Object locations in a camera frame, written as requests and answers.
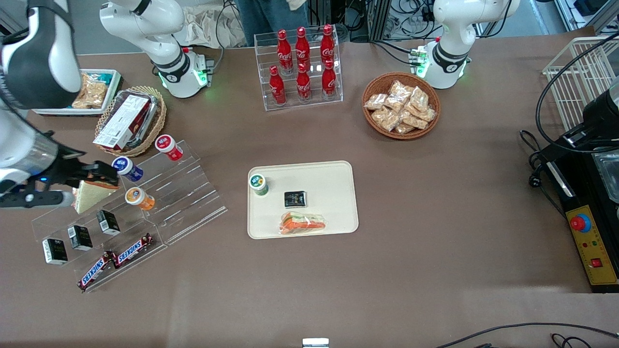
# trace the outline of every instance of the wicker basket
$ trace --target wicker basket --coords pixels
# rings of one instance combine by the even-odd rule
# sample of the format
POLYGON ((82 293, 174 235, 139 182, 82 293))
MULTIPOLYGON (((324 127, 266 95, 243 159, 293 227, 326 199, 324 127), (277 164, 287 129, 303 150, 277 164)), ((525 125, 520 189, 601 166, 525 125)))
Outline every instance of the wicker basket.
MULTIPOLYGON (((165 114, 167 111, 167 107, 165 106, 165 101, 163 100, 163 96, 161 95, 161 93, 159 93, 158 90, 152 87, 146 87, 146 86, 131 87, 129 88, 129 90, 154 95, 159 101, 159 106, 157 107, 157 114, 155 115, 155 118, 150 122, 150 126, 147 131, 148 135, 146 136, 146 139, 144 139, 144 141, 142 142, 140 146, 136 147, 135 149, 123 151, 123 150, 106 149, 103 146, 96 144, 96 146, 100 150, 105 151, 109 154, 113 154, 115 156, 135 157, 145 152, 155 142, 155 139, 157 138, 157 136, 159 135, 159 132, 163 129, 163 125, 165 124, 165 114)), ((99 122, 97 122, 97 128, 95 129, 95 137, 99 135, 99 132, 101 131, 101 129, 103 129, 104 125, 108 121, 108 118, 110 117, 113 106, 114 106, 114 103, 110 103, 110 105, 105 110, 101 118, 99 118, 99 122)))
POLYGON ((370 126, 372 126, 379 133, 391 137, 393 139, 415 139, 420 136, 423 136, 427 132, 431 131, 434 126, 436 126, 436 122, 438 121, 439 116, 441 116, 441 102, 438 100, 438 95, 434 91, 427 82, 423 79, 413 75, 408 74, 406 72, 388 72, 387 74, 380 75, 379 77, 373 79, 367 87, 365 87, 365 91, 363 92, 363 97, 361 98, 361 108, 363 109, 363 113, 365 114, 365 119, 368 121, 370 126), (376 124, 372 119, 371 110, 364 108, 365 103, 370 99, 370 97, 374 94, 389 94, 389 89, 391 88, 391 84, 395 80, 400 80, 401 83, 409 86, 418 86, 422 91, 428 94, 428 104, 436 111, 436 118, 433 119, 426 129, 415 129, 406 134, 398 134, 395 131, 388 132, 383 129, 381 126, 376 124))

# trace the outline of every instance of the blue-lidded cup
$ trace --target blue-lidded cup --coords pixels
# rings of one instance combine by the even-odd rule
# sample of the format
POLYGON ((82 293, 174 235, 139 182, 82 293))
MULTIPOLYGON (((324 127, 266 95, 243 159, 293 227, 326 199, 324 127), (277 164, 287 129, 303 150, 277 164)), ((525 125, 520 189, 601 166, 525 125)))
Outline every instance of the blue-lidded cup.
POLYGON ((125 156, 120 156, 112 162, 112 167, 116 169, 118 175, 122 175, 131 181, 137 181, 142 178, 144 171, 133 164, 133 161, 125 156))

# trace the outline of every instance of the brown table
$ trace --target brown table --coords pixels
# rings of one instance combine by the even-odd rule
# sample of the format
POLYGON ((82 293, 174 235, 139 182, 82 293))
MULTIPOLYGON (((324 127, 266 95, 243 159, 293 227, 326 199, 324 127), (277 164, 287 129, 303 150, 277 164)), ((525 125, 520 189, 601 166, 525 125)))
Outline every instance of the brown table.
MULTIPOLYGON (((166 94, 165 131, 202 157, 229 211, 86 295, 70 272, 44 263, 30 227, 41 211, 0 212, 0 345, 299 347, 324 336, 335 348, 434 347, 525 321, 616 331, 619 297, 589 294, 564 220, 527 185, 529 152, 518 137, 535 129, 541 69, 575 35, 479 40, 465 76, 438 92, 436 128, 410 142, 381 136, 361 112, 372 78, 405 70, 376 47, 343 45, 343 103, 269 113, 253 50, 227 51, 212 88, 187 100, 166 94), (355 233, 250 239, 249 169, 330 160, 353 166, 355 233)), ((80 62, 117 69, 125 86, 163 91, 144 54, 80 62)), ((545 112, 558 129, 553 105, 545 112)), ((95 123, 50 118, 41 126, 89 151, 85 160, 111 160, 90 143, 95 123)), ((550 347, 550 332, 617 346, 533 328, 458 347, 550 347)))

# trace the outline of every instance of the jeans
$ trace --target jeans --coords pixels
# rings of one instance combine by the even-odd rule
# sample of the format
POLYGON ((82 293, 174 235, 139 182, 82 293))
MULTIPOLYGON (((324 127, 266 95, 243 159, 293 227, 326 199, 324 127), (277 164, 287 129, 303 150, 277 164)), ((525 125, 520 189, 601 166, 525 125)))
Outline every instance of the jeans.
POLYGON ((288 36, 296 35, 295 30, 298 27, 308 27, 310 24, 307 2, 294 11, 290 10, 286 0, 235 0, 235 2, 241 13, 248 46, 254 46, 254 34, 285 29, 288 36))

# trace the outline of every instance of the red bottle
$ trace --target red bottle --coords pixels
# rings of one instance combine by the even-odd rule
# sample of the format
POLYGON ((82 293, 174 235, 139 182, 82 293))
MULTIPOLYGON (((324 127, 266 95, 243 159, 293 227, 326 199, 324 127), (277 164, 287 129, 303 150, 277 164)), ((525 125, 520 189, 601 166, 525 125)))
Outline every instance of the red bottle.
POLYGON ((282 66, 283 75, 292 75, 292 50, 290 44, 286 39, 286 30, 282 29, 277 32, 277 57, 279 58, 279 64, 282 66))
POLYGON ((286 91, 284 90, 284 80, 279 76, 279 70, 277 66, 272 65, 269 68, 271 72, 271 79, 269 85, 271 86, 271 93, 273 93, 273 99, 278 107, 286 104, 286 91))
POLYGON ((320 42, 320 58, 322 59, 322 65, 327 59, 333 60, 333 49, 335 48, 335 42, 333 41, 333 27, 331 24, 327 24, 322 29, 322 41, 320 42))
POLYGON ((335 98, 335 71, 333 71, 333 60, 327 59, 322 73, 322 99, 333 100, 333 98, 335 98))
POLYGON ((307 65, 299 64, 299 74, 297 75, 297 92, 301 104, 309 103, 311 100, 310 77, 308 76, 307 65))
POLYGON ((310 43, 305 38, 305 28, 297 28, 297 44, 295 45, 297 51, 297 64, 305 63, 310 65, 310 43))

